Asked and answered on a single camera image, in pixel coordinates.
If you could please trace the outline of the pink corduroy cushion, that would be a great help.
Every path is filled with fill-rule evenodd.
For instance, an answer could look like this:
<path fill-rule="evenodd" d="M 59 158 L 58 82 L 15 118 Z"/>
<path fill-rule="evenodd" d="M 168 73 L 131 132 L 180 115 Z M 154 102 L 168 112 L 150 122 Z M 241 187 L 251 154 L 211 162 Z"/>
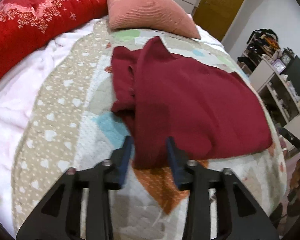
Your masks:
<path fill-rule="evenodd" d="M 196 24 L 173 0 L 107 0 L 111 30 L 146 28 L 200 39 Z"/>

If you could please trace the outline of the yellow wooden door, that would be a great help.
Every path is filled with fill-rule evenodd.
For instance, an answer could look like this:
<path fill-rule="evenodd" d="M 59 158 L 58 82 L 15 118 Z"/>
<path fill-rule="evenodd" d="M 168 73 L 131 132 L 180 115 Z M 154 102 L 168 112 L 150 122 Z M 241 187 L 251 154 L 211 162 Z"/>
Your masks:
<path fill-rule="evenodd" d="M 196 25 L 222 41 L 244 0 L 201 0 L 193 20 Z"/>

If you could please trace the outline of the patchwork heart quilt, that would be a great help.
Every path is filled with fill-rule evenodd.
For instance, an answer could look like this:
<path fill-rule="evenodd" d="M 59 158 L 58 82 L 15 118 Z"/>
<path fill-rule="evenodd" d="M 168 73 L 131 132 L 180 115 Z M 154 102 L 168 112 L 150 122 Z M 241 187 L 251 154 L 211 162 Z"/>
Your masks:
<path fill-rule="evenodd" d="M 73 45 L 44 81 L 15 154 L 15 230 L 68 168 L 94 167 L 122 146 L 129 132 L 110 110 L 114 92 L 109 67 L 115 47 L 140 49 L 158 36 L 170 52 L 237 72 L 248 81 L 217 39 L 204 30 L 200 35 L 200 40 L 192 40 L 149 29 L 112 32 L 107 20 L 99 20 L 90 35 Z M 168 168 L 130 168 L 124 188 L 112 192 L 110 199 L 116 239 L 181 239 L 188 192 L 176 189 Z"/>

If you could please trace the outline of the cluttered white shelf unit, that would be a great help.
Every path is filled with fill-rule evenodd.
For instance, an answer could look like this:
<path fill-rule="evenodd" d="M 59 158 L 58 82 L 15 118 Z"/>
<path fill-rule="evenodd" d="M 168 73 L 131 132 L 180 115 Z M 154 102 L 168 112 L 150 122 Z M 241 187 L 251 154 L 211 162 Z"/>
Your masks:
<path fill-rule="evenodd" d="M 300 139 L 300 96 L 287 74 L 273 67 L 277 60 L 287 65 L 295 59 L 289 48 L 281 49 L 278 36 L 271 29 L 258 29 L 250 35 L 237 63 L 249 77 L 272 121 Z"/>

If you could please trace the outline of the small purple clock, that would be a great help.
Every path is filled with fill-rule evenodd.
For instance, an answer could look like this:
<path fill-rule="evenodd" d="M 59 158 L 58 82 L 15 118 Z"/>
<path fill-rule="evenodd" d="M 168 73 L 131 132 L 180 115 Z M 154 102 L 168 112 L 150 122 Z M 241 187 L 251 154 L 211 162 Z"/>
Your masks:
<path fill-rule="evenodd" d="M 277 59 L 273 63 L 273 67 L 277 70 L 278 73 L 281 73 L 285 68 L 285 64 L 281 61 L 281 59 Z"/>

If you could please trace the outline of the dark red garment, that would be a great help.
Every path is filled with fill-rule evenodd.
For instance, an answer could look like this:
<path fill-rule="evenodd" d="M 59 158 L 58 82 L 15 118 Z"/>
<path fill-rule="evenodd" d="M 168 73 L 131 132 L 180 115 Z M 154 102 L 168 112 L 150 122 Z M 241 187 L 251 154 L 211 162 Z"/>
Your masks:
<path fill-rule="evenodd" d="M 259 153 L 272 135 L 257 96 L 236 72 L 170 53 L 161 38 L 142 49 L 119 46 L 111 108 L 134 138 L 137 169 L 168 164 L 166 140 L 195 160 Z"/>

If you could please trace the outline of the white fleece blanket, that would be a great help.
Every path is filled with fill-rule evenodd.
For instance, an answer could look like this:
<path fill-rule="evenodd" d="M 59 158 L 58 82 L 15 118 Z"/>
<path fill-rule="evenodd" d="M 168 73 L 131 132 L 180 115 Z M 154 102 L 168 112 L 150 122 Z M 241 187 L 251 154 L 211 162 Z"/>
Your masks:
<path fill-rule="evenodd" d="M 58 35 L 16 64 L 0 81 L 0 223 L 15 237 L 12 223 L 11 172 L 14 156 L 44 80 L 90 34 L 96 19 Z"/>

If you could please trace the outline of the red floral comforter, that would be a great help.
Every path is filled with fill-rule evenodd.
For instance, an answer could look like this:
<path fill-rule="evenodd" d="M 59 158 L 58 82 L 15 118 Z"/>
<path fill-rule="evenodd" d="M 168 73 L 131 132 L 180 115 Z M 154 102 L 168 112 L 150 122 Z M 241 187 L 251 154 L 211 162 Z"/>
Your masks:
<path fill-rule="evenodd" d="M 107 13 L 107 0 L 1 0 L 0 79 L 54 37 Z"/>

